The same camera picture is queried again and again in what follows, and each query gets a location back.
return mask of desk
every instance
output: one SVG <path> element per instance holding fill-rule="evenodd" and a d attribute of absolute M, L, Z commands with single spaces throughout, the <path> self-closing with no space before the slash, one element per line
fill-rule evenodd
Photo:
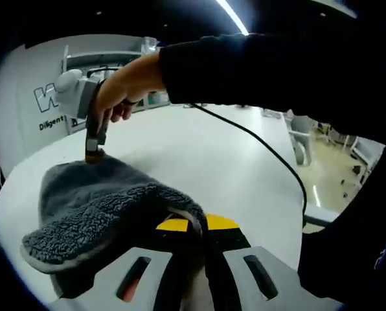
<path fill-rule="evenodd" d="M 296 166 L 285 120 L 258 108 L 207 106 L 267 141 Z M 0 192 L 0 242 L 31 291 L 56 299 L 50 277 L 21 257 L 22 237 L 38 228 L 38 194 L 53 165 L 84 158 L 85 131 L 63 138 L 17 165 Z M 297 269 L 302 192 L 297 180 L 245 132 L 197 109 L 167 106 L 111 124 L 104 150 L 198 202 L 207 213 L 237 222 L 253 246 L 263 246 Z"/>

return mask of white wall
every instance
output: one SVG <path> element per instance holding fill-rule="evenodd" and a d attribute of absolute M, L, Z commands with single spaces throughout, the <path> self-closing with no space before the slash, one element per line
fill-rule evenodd
<path fill-rule="evenodd" d="M 67 135 L 52 85 L 61 73 L 65 46 L 69 54 L 140 51 L 141 41 L 109 34 L 73 36 L 22 46 L 6 57 L 0 66 L 0 164 L 6 178 L 24 158 Z"/>

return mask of floor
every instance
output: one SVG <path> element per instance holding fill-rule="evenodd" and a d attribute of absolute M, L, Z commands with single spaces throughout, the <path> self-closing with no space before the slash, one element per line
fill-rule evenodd
<path fill-rule="evenodd" d="M 310 145 L 311 164 L 298 167 L 297 170 L 306 188 L 308 202 L 341 213 L 358 191 L 354 185 L 358 179 L 352 167 L 361 165 L 361 162 L 350 157 L 348 147 L 343 151 L 342 145 L 327 143 L 316 133 L 313 133 Z M 311 233 L 321 229 L 322 227 L 307 224 L 303 231 Z"/>

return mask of finger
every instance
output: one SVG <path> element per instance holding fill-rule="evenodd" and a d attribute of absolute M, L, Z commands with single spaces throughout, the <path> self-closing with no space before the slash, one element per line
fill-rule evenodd
<path fill-rule="evenodd" d="M 116 105 L 113 108 L 113 114 L 111 117 L 111 121 L 117 122 L 121 118 L 123 111 L 124 111 L 124 105 L 123 104 Z"/>
<path fill-rule="evenodd" d="M 122 112 L 122 119 L 128 120 L 131 117 L 132 111 L 133 111 L 133 106 L 124 106 L 124 111 Z"/>
<path fill-rule="evenodd" d="M 113 114 L 113 110 L 107 109 L 106 111 L 104 111 L 98 116 L 98 128 L 96 130 L 97 133 L 100 131 L 103 123 L 111 119 L 112 114 Z"/>

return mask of ceiling light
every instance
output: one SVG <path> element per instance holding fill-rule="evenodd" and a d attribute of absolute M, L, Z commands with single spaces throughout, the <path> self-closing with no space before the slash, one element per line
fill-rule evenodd
<path fill-rule="evenodd" d="M 228 13 L 228 15 L 231 17 L 231 19 L 234 21 L 236 26 L 238 26 L 240 32 L 247 36 L 249 33 L 245 28 L 245 25 L 242 23 L 242 21 L 239 19 L 239 17 L 236 15 L 234 10 L 231 8 L 231 6 L 226 2 L 226 0 L 216 0 L 220 6 Z"/>

